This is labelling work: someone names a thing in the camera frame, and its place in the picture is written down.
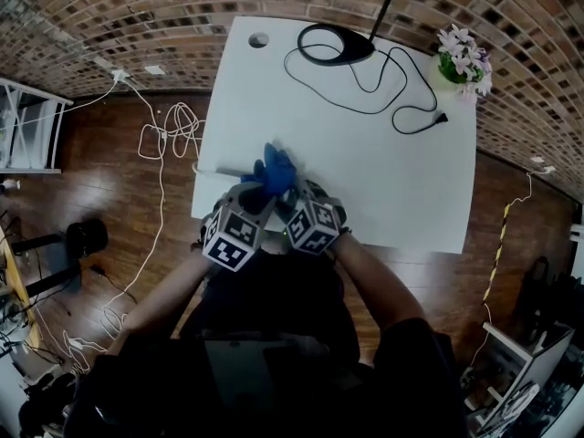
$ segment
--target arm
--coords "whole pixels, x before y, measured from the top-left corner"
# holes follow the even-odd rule
[[[133,333],[170,336],[212,264],[200,251],[190,255],[130,312],[108,354],[120,353]]]
[[[355,283],[381,333],[399,321],[425,318],[422,307],[401,280],[351,234],[341,235],[332,250]]]

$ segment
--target person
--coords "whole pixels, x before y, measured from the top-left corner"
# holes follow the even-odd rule
[[[295,433],[383,427],[467,436],[453,360],[408,288],[349,232],[329,255],[258,251],[234,273],[200,250],[127,316],[76,393],[65,436]],[[343,301],[342,266],[377,323],[373,367]],[[169,339],[208,276],[180,339]]]

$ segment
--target white table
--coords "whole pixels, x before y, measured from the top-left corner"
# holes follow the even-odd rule
[[[216,200],[238,182],[229,174],[251,172],[254,161],[263,159],[264,144],[271,141],[284,147],[309,179],[340,198],[347,225],[362,243],[461,253],[475,177],[475,106],[454,94],[436,93],[438,110],[449,121],[420,134],[399,134],[391,126],[395,109],[432,106],[432,94],[399,51],[394,57],[409,82],[391,107],[378,115],[362,115],[332,106],[283,68],[284,57],[297,46],[297,35],[306,26],[286,19],[235,19],[204,129],[192,216],[210,213]],[[258,32],[267,34],[269,42],[253,48],[248,39]],[[322,41],[330,43],[331,38],[318,31],[307,35],[305,44]],[[332,41],[339,46],[334,37]],[[398,46],[382,39],[375,45],[386,52]],[[430,58],[408,52],[425,74]],[[376,54],[355,65],[365,88],[375,87],[383,59]],[[330,99],[359,110],[384,106],[404,83],[391,62],[374,94],[360,91],[346,66],[320,67],[296,52],[288,68]],[[406,109],[396,118],[402,130],[416,130],[432,120],[432,114]],[[282,225],[274,217],[267,229],[281,230]]]

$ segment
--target flower pot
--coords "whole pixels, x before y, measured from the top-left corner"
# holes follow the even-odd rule
[[[436,54],[430,60],[430,65],[428,66],[428,71],[426,73],[426,81],[428,81],[430,87],[434,92],[458,92],[461,85],[446,79],[438,68],[439,66],[440,56]]]

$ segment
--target wooden floor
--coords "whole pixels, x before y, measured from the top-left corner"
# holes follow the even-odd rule
[[[186,96],[147,99],[155,111],[161,112],[160,123],[177,100],[187,102],[200,118],[205,117],[209,102],[207,98]],[[1,197],[2,208],[21,217],[22,233],[28,238],[65,230],[68,224],[90,216],[100,217],[109,230],[109,246],[82,265],[99,264],[114,283],[126,286],[150,252],[160,225],[160,163],[142,159],[137,153],[141,127],[150,121],[147,108],[135,98],[111,98],[72,112],[62,134],[63,173],[20,177],[22,190]],[[151,130],[145,132],[144,143],[144,151],[154,155],[156,143]],[[170,151],[166,155],[164,229],[148,265],[130,291],[137,299],[145,297],[188,255],[189,244],[198,237],[199,222],[190,217],[194,160],[194,150],[181,160]],[[468,360],[484,338],[480,323],[486,320],[486,311],[481,299],[498,246],[503,207],[528,192],[524,173],[479,153],[462,255],[371,249],[420,300],[433,327],[452,337],[461,361]],[[566,266],[574,210],[573,202],[538,181],[534,181],[533,197],[511,208],[503,255],[489,298],[496,325],[508,319],[522,276],[538,256],[547,256],[556,270]],[[36,267],[34,255],[31,266]],[[79,291],[58,294],[42,310],[59,340],[67,329],[71,336],[107,346],[110,339],[98,323],[99,310],[116,294],[106,279],[86,270]],[[379,332],[350,283],[346,301],[359,333],[362,359],[370,361]],[[195,296],[191,308],[197,302]],[[130,310],[132,302],[123,297],[114,307]]]

